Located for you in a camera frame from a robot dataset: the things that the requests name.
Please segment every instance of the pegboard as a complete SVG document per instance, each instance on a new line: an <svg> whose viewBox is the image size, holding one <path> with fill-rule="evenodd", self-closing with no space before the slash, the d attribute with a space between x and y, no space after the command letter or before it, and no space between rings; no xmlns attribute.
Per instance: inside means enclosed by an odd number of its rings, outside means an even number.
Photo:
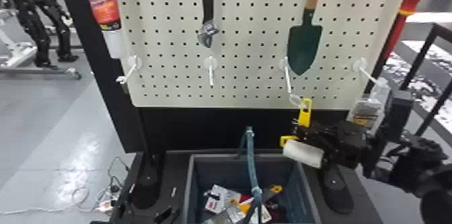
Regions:
<svg viewBox="0 0 452 224"><path fill-rule="evenodd" d="M202 0L119 0L129 54L143 67L128 80L138 107L294 108L284 72L289 29L301 24L306 0L215 0L220 33L198 43ZM323 26L317 56L303 75L290 72L293 93L314 109L348 110L367 79L352 70L361 57L371 72L402 0L318 0ZM210 87L204 60L217 59Z"/></svg>

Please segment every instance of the pegboard hook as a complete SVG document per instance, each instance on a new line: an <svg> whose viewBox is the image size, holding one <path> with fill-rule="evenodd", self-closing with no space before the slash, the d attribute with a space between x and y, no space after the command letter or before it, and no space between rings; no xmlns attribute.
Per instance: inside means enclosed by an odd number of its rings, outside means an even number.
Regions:
<svg viewBox="0 0 452 224"><path fill-rule="evenodd" d="M367 67L367 61L363 57L361 57L361 59L359 59L353 63L353 71L354 72L360 72L364 76L369 78L373 83L379 84L379 82L365 70L366 67Z"/></svg>
<svg viewBox="0 0 452 224"><path fill-rule="evenodd" d="M297 108L303 109L305 105L302 102L302 99L292 93L292 83L291 76L289 75L289 59L284 57L279 61L279 69L284 71L284 76L286 79L287 93L289 94L289 102Z"/></svg>
<svg viewBox="0 0 452 224"><path fill-rule="evenodd" d="M291 83L291 76L289 75L289 60L287 57L284 57L284 59L281 59L279 61L279 69L281 71L284 71L284 76L286 79L286 85L287 85L287 93L292 93L292 83Z"/></svg>
<svg viewBox="0 0 452 224"><path fill-rule="evenodd" d="M127 83L128 78L132 75L133 71L140 69L143 66L143 63L141 62L141 59L134 55L133 57L129 57L127 60L128 65L130 66L130 69L128 70L127 74L121 75L118 78L116 78L116 82L124 85Z"/></svg>
<svg viewBox="0 0 452 224"><path fill-rule="evenodd" d="M213 71L217 68L218 62L213 56L209 56L204 60L204 67L209 72L209 84L213 87Z"/></svg>

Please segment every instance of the white cable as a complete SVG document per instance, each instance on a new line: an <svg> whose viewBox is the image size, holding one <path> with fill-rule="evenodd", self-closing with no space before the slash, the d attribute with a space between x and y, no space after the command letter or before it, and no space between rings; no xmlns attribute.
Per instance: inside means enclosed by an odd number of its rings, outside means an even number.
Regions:
<svg viewBox="0 0 452 224"><path fill-rule="evenodd" d="M110 163L110 167L107 170L107 174L108 174L109 177L112 177L112 175L110 174L110 171L112 169L114 161L116 161L116 160L118 160L120 163L122 163L124 165L124 167L126 168L126 171L128 171L128 166L126 165L126 163L120 157L115 157L115 158L113 158L112 162ZM96 203L94 204L94 206L91 209L83 209L83 208L81 208L82 204L88 199L88 196L89 196L89 189L86 188L85 186L82 186L82 187L78 187L74 191L72 191L72 193L71 193L71 201L73 203L70 204L67 207L64 207L64 208L61 208L61 209L46 209L46 208L42 208L42 207L30 207L30 208L27 208L27 209L21 209L21 210L15 210L15 211L0 212L0 216L18 215L18 214L21 214L21 213L31 213L31 212L61 213L61 212L64 212L66 210L69 210L69 209L71 209L73 207L77 207L77 209L79 210L80 213L96 213L96 212L98 212L96 210L96 207L98 206L99 202L103 199L103 197L105 197L106 194L109 194L111 196L111 194L108 193L110 191L110 188L111 188L111 183L109 183L104 189L100 190L100 192L96 196L97 201L96 201ZM77 202L74 202L75 195L80 190L85 190L86 191L85 196L83 196L83 198L78 200Z"/></svg>
<svg viewBox="0 0 452 224"><path fill-rule="evenodd" d="M93 211L88 211L87 209L81 208L81 205L88 199L88 196L89 196L89 189L86 188L85 186L79 187L79 188L75 189L74 191L72 191L71 200L74 201L74 197L75 197L76 193L83 189L86 191L86 193L85 193L85 196L81 200L78 200L77 202L74 202L73 204L70 204L69 206L61 208L61 209L46 209L46 208L42 208L42 207L30 207L30 208L22 209L22 210L0 212L0 215L17 215L20 213L29 213L29 212L59 213L59 212L66 211L72 207L77 207L79 209L79 211L82 213L91 213Z"/></svg>

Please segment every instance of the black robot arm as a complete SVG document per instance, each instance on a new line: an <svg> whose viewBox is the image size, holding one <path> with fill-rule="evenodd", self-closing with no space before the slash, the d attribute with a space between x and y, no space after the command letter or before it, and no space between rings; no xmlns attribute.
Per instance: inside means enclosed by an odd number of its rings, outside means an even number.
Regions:
<svg viewBox="0 0 452 224"><path fill-rule="evenodd" d="M404 131L413 104L410 92L395 91L388 104L373 137L349 121L309 128L295 123L294 134L302 143L324 151L318 173L328 206L351 212L352 197L337 165L355 169L361 164L364 177L421 198L426 224L452 223L452 164L444 162L448 157L438 143Z"/></svg>

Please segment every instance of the black base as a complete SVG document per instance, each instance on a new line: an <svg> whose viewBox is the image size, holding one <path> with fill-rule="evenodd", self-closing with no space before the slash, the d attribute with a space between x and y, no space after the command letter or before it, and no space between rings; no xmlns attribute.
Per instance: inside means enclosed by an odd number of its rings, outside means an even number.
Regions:
<svg viewBox="0 0 452 224"><path fill-rule="evenodd" d="M160 197L161 173L164 163L164 154L144 156L137 182L129 196L134 207L148 209L157 202Z"/></svg>
<svg viewBox="0 0 452 224"><path fill-rule="evenodd" d="M322 193L328 207L343 215L350 214L354 202L350 190L336 165L318 171Z"/></svg>

